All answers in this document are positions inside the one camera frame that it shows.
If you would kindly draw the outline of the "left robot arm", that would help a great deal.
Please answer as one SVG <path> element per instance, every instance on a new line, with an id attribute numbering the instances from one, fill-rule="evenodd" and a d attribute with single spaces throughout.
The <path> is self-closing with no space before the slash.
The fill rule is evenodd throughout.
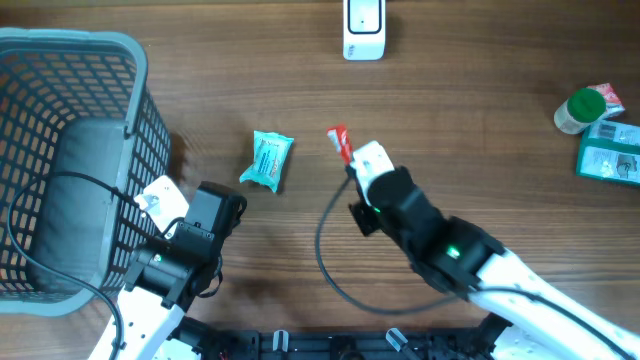
<path id="1" fill-rule="evenodd" d="M 203 182 L 187 200 L 168 176 L 135 196 L 158 234 L 139 245 L 117 296 L 119 318 L 91 352 L 100 359 L 202 359 L 210 330 L 186 313 L 197 298 L 216 293 L 221 249 L 239 225 L 247 200 L 221 184 Z"/>

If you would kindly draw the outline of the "teal white tissue packet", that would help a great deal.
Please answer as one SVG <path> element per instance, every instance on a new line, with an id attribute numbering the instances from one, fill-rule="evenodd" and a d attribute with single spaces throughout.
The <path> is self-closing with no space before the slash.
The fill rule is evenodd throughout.
<path id="1" fill-rule="evenodd" d="M 276 132 L 254 131 L 253 163 L 240 175 L 239 182 L 251 181 L 277 193 L 282 171 L 294 139 Z"/>

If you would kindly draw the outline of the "long red snack stick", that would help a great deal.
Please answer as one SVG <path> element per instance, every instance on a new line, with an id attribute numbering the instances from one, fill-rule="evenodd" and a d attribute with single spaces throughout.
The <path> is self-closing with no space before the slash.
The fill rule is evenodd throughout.
<path id="1" fill-rule="evenodd" d="M 330 127 L 327 129 L 327 137 L 334 144 L 344 164 L 349 165 L 353 157 L 353 147 L 347 127 L 343 124 Z"/>

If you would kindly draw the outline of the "green lid white jar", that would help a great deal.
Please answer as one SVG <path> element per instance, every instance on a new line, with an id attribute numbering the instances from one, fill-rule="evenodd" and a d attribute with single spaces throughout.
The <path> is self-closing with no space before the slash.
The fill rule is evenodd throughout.
<path id="1" fill-rule="evenodd" d="M 606 111 L 606 101 L 595 89 L 582 88 L 573 93 L 554 113 L 554 124 L 565 134 L 577 135 Z"/>

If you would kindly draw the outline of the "green 3M gloves package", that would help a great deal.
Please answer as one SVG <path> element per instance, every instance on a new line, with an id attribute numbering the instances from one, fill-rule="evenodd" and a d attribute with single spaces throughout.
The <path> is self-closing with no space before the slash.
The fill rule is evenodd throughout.
<path id="1" fill-rule="evenodd" d="M 639 127 L 600 120 L 581 138 L 576 174 L 639 185 Z"/>

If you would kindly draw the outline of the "small red candy box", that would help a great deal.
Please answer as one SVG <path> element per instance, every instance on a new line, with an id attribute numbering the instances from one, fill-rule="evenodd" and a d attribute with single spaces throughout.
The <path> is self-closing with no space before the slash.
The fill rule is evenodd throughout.
<path id="1" fill-rule="evenodd" d="M 606 110 L 601 116 L 602 120 L 620 116 L 625 112 L 625 107 L 610 83 L 590 85 L 589 88 L 599 92 L 605 100 Z"/>

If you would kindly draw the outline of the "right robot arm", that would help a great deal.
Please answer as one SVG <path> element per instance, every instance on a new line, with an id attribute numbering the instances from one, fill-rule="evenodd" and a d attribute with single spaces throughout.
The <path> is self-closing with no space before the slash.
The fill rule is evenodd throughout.
<path id="1" fill-rule="evenodd" d="M 381 231 L 429 286 L 501 319 L 560 359 L 636 359 L 639 337 L 566 296 L 480 227 L 446 218 L 404 167 L 346 168 L 364 235 Z"/>

